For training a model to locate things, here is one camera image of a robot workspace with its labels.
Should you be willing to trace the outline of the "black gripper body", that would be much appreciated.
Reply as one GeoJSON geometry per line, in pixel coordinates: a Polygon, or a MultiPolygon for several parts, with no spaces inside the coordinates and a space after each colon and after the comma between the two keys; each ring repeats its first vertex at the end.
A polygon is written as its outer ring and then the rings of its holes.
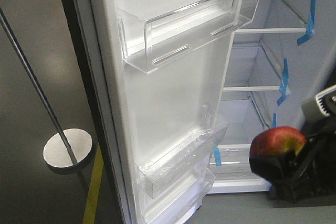
{"type": "Polygon", "coordinates": [[[269,193],[281,200],[335,195],[335,131],[305,136],[306,144],[277,156],[249,157],[253,173],[271,183],[269,193]]]}

